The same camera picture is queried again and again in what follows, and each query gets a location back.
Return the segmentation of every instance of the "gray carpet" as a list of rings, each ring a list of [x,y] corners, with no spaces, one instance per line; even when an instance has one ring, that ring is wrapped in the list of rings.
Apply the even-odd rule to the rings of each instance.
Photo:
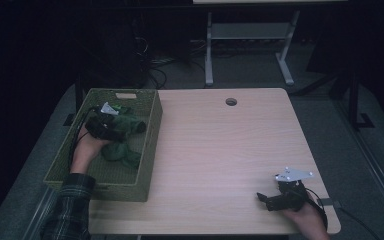
[[[287,62],[296,83],[294,86],[286,86],[274,57],[280,44],[240,49],[234,51],[236,55],[228,58],[214,58],[215,83],[212,88],[281,87],[293,92],[323,76],[305,71],[312,46],[293,45]],[[204,87],[204,58],[200,56],[193,60],[195,63],[192,64],[177,62],[158,68],[167,75],[167,89]],[[153,73],[160,82],[163,81],[160,72]],[[330,100],[327,97],[330,86],[331,83],[326,84],[304,97],[291,97],[293,107],[330,197],[340,201],[346,210],[384,239],[384,196],[369,169],[366,155],[356,141],[356,133],[349,127],[342,113],[346,109],[346,99],[341,102]],[[146,88],[153,88],[151,81]],[[384,170],[384,114],[370,92],[362,87],[360,93],[360,112],[367,113],[376,128],[362,129],[358,136],[367,143]],[[52,196],[42,181],[68,131],[63,123],[67,115],[75,111],[74,99],[74,88],[71,87],[56,107],[2,204],[0,240],[38,238],[37,226],[40,213],[43,212],[38,206],[44,194]],[[337,212],[342,230],[332,239],[373,239],[358,223],[341,211]],[[135,236],[93,236],[93,239],[135,239]],[[290,239],[303,238],[294,235]]]

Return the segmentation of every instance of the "wooden tabletop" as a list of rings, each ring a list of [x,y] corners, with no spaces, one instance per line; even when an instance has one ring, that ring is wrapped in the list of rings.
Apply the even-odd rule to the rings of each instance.
[[[307,188],[328,198],[283,89],[159,91],[163,107],[148,202],[92,201],[93,234],[290,234],[256,192],[277,196],[286,166],[312,171]],[[235,106],[226,99],[234,98]],[[326,207],[329,233],[340,231]]]

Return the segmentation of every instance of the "white metal stand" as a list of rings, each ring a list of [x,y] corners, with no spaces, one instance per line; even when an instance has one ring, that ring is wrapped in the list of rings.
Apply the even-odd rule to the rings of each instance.
[[[287,85],[293,85],[291,73],[285,62],[291,45],[292,37],[298,21],[299,11],[295,11],[290,22],[287,23],[213,23],[211,12],[207,22],[207,54],[205,56],[205,84],[212,86],[213,66],[211,61],[212,39],[284,39],[285,45],[276,59]]]

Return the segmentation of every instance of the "table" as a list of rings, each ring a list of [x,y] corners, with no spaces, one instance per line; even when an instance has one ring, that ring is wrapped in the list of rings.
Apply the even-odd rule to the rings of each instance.
[[[283,89],[160,90],[163,117],[145,203],[91,201],[92,234],[291,234],[256,192],[279,195],[274,175],[286,166],[312,171],[303,180],[328,198]],[[226,99],[237,104],[229,106]],[[329,233],[340,231],[325,207]]]
[[[229,4],[229,3],[323,3],[343,2],[347,0],[194,0],[194,4]],[[289,22],[276,23],[213,23],[211,12],[207,21],[207,49],[205,56],[205,84],[212,86],[213,67],[211,59],[211,40],[213,39],[283,39],[282,50],[276,53],[283,78],[287,85],[294,85],[294,79],[286,64],[286,55],[291,45],[300,11],[295,10]]]

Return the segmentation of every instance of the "table leg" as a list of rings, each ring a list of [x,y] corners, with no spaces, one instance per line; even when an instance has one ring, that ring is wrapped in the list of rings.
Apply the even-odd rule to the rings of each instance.
[[[213,80],[213,63],[211,62],[211,12],[208,13],[207,22],[207,54],[205,56],[205,85],[212,86]]]
[[[286,55],[289,50],[289,46],[291,45],[292,37],[294,36],[295,27],[298,22],[299,11],[294,12],[294,16],[292,17],[291,23],[289,24],[288,31],[285,37],[285,45],[280,53],[276,53],[276,59],[279,63],[280,70],[282,71],[283,78],[285,79],[286,85],[294,85],[294,80],[292,79],[292,75],[289,72],[288,65],[286,64]]]

